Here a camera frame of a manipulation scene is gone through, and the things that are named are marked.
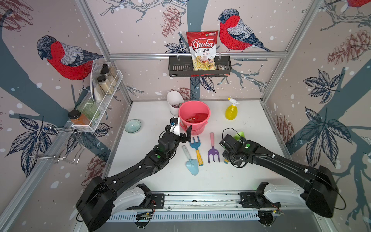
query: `jar lid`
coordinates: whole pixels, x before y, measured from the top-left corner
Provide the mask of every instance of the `jar lid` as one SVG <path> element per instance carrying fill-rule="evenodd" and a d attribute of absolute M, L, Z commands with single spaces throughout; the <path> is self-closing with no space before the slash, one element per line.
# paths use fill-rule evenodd
<path fill-rule="evenodd" d="M 101 74 L 106 74 L 106 73 L 109 73 L 109 67 L 106 63 L 104 63 L 102 66 Z"/>
<path fill-rule="evenodd" d="M 68 117 L 70 119 L 77 119 L 81 116 L 81 112 L 78 111 L 78 110 L 71 110 L 69 113 L 68 113 Z"/>
<path fill-rule="evenodd" d="M 105 80 L 107 80 L 107 78 L 105 76 L 99 76 L 97 79 L 96 79 L 98 82 L 104 82 Z"/>

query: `glass bowl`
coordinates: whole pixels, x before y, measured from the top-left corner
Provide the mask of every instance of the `glass bowl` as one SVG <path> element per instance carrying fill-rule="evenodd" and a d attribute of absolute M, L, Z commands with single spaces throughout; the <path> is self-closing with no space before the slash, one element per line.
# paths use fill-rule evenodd
<path fill-rule="evenodd" d="M 137 132 L 141 126 L 142 123 L 139 120 L 133 119 L 126 123 L 125 131 L 128 133 L 134 133 Z"/>

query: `white table surface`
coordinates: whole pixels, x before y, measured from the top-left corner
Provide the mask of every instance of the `white table surface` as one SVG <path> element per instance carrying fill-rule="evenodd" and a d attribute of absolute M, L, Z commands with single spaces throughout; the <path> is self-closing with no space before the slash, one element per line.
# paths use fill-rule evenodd
<path fill-rule="evenodd" d="M 155 175 L 138 182 L 145 184 L 153 192 L 161 191 L 222 191 L 222 190 L 256 190 L 260 182 L 277 185 L 294 185 L 290 180 L 264 167 L 247 164 L 244 168 L 235 168 L 230 163 L 225 164 L 219 145 L 223 129 L 232 127 L 243 131 L 247 139 L 260 143 L 270 151 L 283 155 L 276 137 L 269 125 L 259 101 L 239 101 L 238 115 L 234 120 L 225 118 L 225 110 L 231 105 L 229 101 L 204 101 L 211 110 L 211 116 L 204 132 L 199 135 L 199 148 L 204 165 L 199 166 L 199 173 L 193 176 L 186 168 L 187 158 L 180 143 L 176 156 Z M 158 136 L 170 123 L 170 114 L 166 101 L 134 102 L 129 114 L 129 120 L 138 119 L 142 123 L 140 130 L 134 134 L 123 132 L 117 152 L 112 162 L 109 176 L 116 175 L 141 161 L 144 156 L 158 144 Z M 215 136 L 215 148 L 219 151 L 220 163 L 207 161 L 207 153 L 211 149 L 210 133 Z M 224 135 L 234 136 L 229 129 Z M 186 144 L 193 159 L 197 159 L 196 150 Z"/>

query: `yellow spray bottle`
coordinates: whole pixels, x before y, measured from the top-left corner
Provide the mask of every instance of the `yellow spray bottle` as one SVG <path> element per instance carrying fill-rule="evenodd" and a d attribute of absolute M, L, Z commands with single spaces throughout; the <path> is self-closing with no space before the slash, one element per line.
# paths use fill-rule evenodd
<path fill-rule="evenodd" d="M 229 120 L 233 120 L 237 117 L 237 107 L 236 105 L 239 104 L 238 101 L 234 100 L 233 98 L 228 98 L 232 105 L 230 105 L 226 110 L 226 118 Z"/>

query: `white cup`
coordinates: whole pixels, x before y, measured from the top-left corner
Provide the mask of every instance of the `white cup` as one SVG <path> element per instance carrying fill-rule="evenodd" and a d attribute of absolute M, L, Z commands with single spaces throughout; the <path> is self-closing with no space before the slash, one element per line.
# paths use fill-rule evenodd
<path fill-rule="evenodd" d="M 169 104 L 170 112 L 174 116 L 178 116 L 179 108 L 174 108 L 172 105 L 184 103 L 184 99 L 177 91 L 171 91 L 166 96 L 167 103 Z"/>

